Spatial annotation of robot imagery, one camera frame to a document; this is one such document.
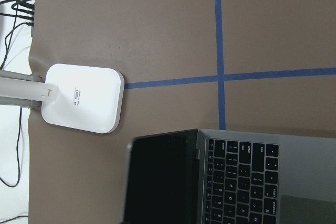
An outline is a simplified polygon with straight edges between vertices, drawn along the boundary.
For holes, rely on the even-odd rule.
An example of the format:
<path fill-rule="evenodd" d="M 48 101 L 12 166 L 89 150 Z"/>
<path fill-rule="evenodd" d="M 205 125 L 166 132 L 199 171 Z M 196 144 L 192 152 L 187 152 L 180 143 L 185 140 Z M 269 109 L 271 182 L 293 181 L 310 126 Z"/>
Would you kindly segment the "grey laptop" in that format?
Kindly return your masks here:
<path fill-rule="evenodd" d="M 335 223 L 335 139 L 185 130 L 129 146 L 123 223 Z"/>

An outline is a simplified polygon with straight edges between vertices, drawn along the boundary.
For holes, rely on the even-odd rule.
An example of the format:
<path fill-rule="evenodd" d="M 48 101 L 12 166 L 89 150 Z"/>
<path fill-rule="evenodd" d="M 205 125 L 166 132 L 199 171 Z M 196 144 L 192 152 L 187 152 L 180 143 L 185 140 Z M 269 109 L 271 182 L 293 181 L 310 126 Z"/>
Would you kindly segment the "white desk lamp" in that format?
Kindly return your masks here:
<path fill-rule="evenodd" d="M 114 69 L 57 63 L 37 88 L 49 124 L 100 134 L 119 124 L 124 77 Z"/>

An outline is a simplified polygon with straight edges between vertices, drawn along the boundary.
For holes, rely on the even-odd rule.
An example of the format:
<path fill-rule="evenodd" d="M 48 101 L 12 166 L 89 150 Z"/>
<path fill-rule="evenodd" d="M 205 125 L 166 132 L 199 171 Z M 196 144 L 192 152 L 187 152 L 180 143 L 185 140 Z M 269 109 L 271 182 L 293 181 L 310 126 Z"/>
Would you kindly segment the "aluminium frame post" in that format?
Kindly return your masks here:
<path fill-rule="evenodd" d="M 1 105 L 19 106 L 22 108 L 38 108 L 37 83 L 42 77 L 1 70 Z"/>

